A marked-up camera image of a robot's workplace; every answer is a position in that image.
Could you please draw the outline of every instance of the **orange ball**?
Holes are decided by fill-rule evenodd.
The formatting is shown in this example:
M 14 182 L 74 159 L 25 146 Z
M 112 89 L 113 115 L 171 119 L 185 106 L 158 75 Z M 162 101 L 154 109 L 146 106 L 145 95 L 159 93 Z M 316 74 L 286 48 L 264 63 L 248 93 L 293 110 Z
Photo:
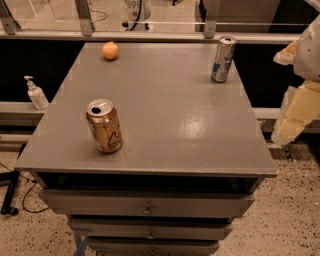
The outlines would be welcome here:
M 105 43 L 102 47 L 102 53 L 108 60 L 113 60 L 118 56 L 119 48 L 114 42 Z

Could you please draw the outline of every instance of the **aluminum can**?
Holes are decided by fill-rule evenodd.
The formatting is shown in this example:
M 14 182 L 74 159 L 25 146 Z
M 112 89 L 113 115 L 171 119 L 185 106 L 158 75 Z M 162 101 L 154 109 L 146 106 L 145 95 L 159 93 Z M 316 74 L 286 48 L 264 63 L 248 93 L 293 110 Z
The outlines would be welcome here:
M 107 99 L 96 99 L 87 106 L 88 124 L 98 150 L 113 153 L 122 146 L 122 135 L 116 108 Z
M 213 81 L 223 83 L 227 80 L 236 43 L 237 40 L 230 36 L 223 36 L 219 39 L 211 75 Z

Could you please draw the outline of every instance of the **can lid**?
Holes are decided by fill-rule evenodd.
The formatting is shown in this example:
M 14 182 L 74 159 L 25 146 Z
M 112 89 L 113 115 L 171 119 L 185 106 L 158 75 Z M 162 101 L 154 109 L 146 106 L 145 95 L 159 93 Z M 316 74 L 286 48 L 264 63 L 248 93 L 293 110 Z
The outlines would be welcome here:
M 92 116 L 104 116 L 113 109 L 113 104 L 107 99 L 96 99 L 91 101 L 87 107 L 87 113 Z
M 222 36 L 219 39 L 220 43 L 227 44 L 227 45 L 233 45 L 237 43 L 237 40 L 231 36 Z

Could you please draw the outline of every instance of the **silver can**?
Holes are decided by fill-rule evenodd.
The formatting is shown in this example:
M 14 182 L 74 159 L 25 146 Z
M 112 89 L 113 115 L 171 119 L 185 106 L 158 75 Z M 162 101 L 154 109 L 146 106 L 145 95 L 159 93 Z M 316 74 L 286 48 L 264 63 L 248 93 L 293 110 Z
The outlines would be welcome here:
M 227 80 L 236 43 L 237 40 L 230 36 L 223 36 L 219 39 L 211 75 L 213 81 L 223 83 Z

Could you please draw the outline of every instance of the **soap dispenser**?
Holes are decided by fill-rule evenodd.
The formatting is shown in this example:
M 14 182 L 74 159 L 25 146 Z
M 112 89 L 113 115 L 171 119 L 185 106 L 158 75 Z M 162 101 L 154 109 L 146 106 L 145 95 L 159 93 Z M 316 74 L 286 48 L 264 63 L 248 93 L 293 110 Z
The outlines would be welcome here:
M 28 95 L 34 106 L 37 109 L 46 109 L 49 106 L 49 102 L 42 89 L 33 83 L 33 81 L 31 80 L 33 79 L 32 76 L 25 76 L 24 79 L 28 81 Z

